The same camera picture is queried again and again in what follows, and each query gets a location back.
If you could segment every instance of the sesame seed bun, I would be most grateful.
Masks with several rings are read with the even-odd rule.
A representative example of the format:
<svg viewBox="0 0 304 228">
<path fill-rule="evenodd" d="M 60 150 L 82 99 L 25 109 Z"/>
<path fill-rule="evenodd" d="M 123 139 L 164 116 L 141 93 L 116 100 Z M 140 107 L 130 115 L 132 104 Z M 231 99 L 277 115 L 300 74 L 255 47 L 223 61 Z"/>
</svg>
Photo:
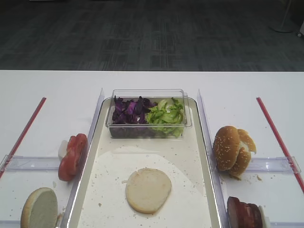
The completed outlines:
<svg viewBox="0 0 304 228">
<path fill-rule="evenodd" d="M 237 161 L 229 170 L 229 174 L 239 178 L 240 175 L 246 170 L 251 160 L 251 153 L 246 151 L 244 147 L 239 150 Z"/>
<path fill-rule="evenodd" d="M 233 126 L 219 129 L 213 143 L 213 153 L 220 171 L 229 170 L 229 174 L 239 178 L 251 160 L 251 153 L 257 152 L 254 141 L 247 131 Z"/>
<path fill-rule="evenodd" d="M 237 132 L 239 135 L 239 139 L 248 146 L 249 151 L 254 152 L 256 154 L 257 153 L 256 145 L 253 139 L 250 138 L 248 132 L 243 129 L 238 129 Z"/>
<path fill-rule="evenodd" d="M 213 143 L 213 152 L 220 171 L 230 170 L 237 161 L 240 139 L 237 128 L 225 126 L 219 129 Z"/>
</svg>

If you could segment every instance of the red stick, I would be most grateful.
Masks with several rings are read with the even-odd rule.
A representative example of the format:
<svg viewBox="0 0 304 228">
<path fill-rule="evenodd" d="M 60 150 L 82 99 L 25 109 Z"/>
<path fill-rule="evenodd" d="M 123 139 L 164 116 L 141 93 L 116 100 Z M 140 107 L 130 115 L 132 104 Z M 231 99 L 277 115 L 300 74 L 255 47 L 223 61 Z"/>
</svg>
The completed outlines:
<svg viewBox="0 0 304 228">
<path fill-rule="evenodd" d="M 268 111 L 266 110 L 266 107 L 263 104 L 262 99 L 260 97 L 257 97 L 256 100 L 257 100 L 258 104 L 260 105 L 260 107 L 261 107 L 261 109 L 264 113 L 264 116 L 266 117 L 273 133 L 275 134 L 276 140 L 280 144 L 280 147 L 282 148 L 283 153 L 285 154 L 286 157 L 291 157 L 288 150 L 287 150 L 287 147 L 285 146 L 285 144 L 284 144 L 284 142 L 283 142 L 283 140 L 282 140 L 282 138 L 279 134 L 279 132 L 276 129 L 276 126 L 275 126 L 274 122 L 272 121 Z M 295 164 L 294 164 L 293 160 L 290 159 L 289 162 L 291 163 L 292 168 L 295 167 Z M 304 181 L 303 181 L 301 175 L 299 173 L 294 173 L 294 176 L 295 176 L 296 180 L 298 181 L 298 183 L 299 183 L 299 185 L 300 185 L 300 187 L 301 187 L 301 189 L 304 193 Z"/>
<path fill-rule="evenodd" d="M 36 116 L 38 115 L 40 109 L 42 108 L 43 104 L 45 103 L 46 98 L 43 97 L 40 101 L 40 103 L 38 104 L 37 108 L 35 109 L 33 115 L 31 116 L 31 118 L 29 119 L 27 125 L 25 126 L 25 128 L 23 129 L 21 135 L 19 136 L 19 138 L 17 139 L 15 145 L 13 146 L 13 148 L 11 149 L 5 163 L 4 163 L 4 167 L 3 169 L 0 171 L 0 178 L 2 177 L 2 175 L 4 174 L 5 168 L 7 167 L 7 165 L 9 164 L 10 160 L 12 159 L 12 157 L 14 156 L 15 152 L 17 151 L 18 147 L 20 146 L 24 136 L 26 135 L 26 133 L 29 130 L 29 127 L 32 125 L 32 123 L 34 122 Z"/>
</svg>

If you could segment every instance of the lettuce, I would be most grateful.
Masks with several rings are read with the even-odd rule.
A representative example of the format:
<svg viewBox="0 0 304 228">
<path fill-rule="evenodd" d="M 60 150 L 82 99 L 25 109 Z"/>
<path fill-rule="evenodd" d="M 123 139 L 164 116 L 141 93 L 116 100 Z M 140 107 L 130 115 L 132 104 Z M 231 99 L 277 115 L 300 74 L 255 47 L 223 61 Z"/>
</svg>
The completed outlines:
<svg viewBox="0 0 304 228">
<path fill-rule="evenodd" d="M 149 124 L 181 124 L 183 120 L 183 105 L 172 98 L 173 104 L 168 105 L 167 100 L 161 100 L 157 106 L 150 108 L 147 114 L 147 122 Z M 180 137 L 183 127 L 155 127 L 154 130 L 163 132 L 165 135 L 172 134 Z"/>
</svg>

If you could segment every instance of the tomato slice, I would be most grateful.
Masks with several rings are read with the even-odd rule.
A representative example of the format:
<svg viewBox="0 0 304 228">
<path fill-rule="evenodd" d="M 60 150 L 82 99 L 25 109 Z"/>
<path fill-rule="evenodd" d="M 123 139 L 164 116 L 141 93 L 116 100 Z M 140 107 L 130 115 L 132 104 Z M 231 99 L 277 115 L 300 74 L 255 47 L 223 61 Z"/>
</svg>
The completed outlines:
<svg viewBox="0 0 304 228">
<path fill-rule="evenodd" d="M 58 169 L 58 177 L 61 181 L 71 181 L 74 178 L 74 175 L 71 175 L 67 172 L 67 157 L 64 157 L 61 160 Z"/>
<path fill-rule="evenodd" d="M 87 138 L 85 134 L 78 134 L 77 136 L 70 137 L 66 149 L 67 153 L 59 166 L 59 179 L 70 181 L 77 174 L 79 171 L 80 156 L 86 144 Z"/>
</svg>

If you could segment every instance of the metal tray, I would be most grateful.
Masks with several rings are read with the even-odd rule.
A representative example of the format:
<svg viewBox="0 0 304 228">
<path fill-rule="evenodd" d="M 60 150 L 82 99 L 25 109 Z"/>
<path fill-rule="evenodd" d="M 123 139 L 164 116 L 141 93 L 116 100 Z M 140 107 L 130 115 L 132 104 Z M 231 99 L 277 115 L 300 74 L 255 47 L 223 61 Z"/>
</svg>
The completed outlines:
<svg viewBox="0 0 304 228">
<path fill-rule="evenodd" d="M 195 100 L 189 98 L 192 127 L 178 139 L 111 138 L 105 127 L 110 101 L 97 105 L 90 148 L 61 227 L 220 227 Z M 144 167 L 160 169 L 172 181 L 167 202 L 154 215 L 132 210 L 125 199 L 125 181 Z"/>
</svg>

